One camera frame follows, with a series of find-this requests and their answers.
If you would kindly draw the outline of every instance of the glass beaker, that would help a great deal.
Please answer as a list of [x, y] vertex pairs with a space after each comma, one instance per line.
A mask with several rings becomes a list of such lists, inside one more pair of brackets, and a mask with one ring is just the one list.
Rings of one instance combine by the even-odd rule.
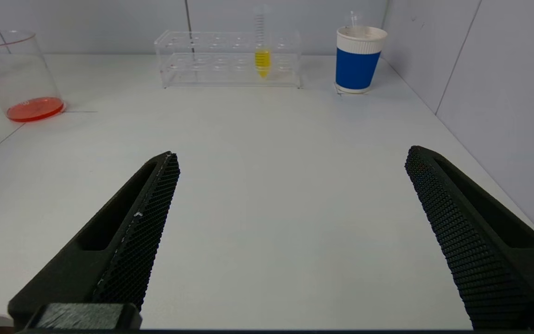
[[42, 120], [65, 110], [35, 36], [0, 31], [0, 107], [16, 122]]

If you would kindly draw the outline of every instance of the paper cup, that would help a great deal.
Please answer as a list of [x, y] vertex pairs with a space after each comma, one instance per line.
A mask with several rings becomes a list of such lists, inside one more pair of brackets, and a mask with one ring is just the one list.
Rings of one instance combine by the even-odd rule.
[[365, 93], [375, 73], [386, 31], [374, 27], [337, 29], [335, 84], [346, 93]]

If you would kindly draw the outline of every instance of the yellow liquid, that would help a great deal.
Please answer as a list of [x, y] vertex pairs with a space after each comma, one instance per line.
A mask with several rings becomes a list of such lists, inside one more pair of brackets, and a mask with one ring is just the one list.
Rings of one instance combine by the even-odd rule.
[[254, 65], [261, 78], [265, 78], [271, 69], [271, 51], [259, 49], [254, 53]]

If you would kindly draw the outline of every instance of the table surface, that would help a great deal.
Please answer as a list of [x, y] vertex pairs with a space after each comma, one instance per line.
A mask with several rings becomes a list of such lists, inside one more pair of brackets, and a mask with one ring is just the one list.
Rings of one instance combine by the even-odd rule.
[[11, 297], [167, 150], [182, 173], [143, 328], [470, 328], [403, 168], [412, 145], [532, 226], [383, 60], [360, 96], [335, 93], [334, 57], [303, 58], [303, 89], [162, 89], [145, 55], [47, 62], [68, 112], [24, 125], [0, 113], [0, 325]]

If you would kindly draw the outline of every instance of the red liquid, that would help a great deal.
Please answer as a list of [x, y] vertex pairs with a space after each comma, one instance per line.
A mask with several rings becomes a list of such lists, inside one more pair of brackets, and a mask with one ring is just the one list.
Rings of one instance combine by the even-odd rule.
[[16, 122], [32, 122], [59, 114], [63, 110], [63, 100], [57, 97], [38, 97], [9, 108], [7, 117]]

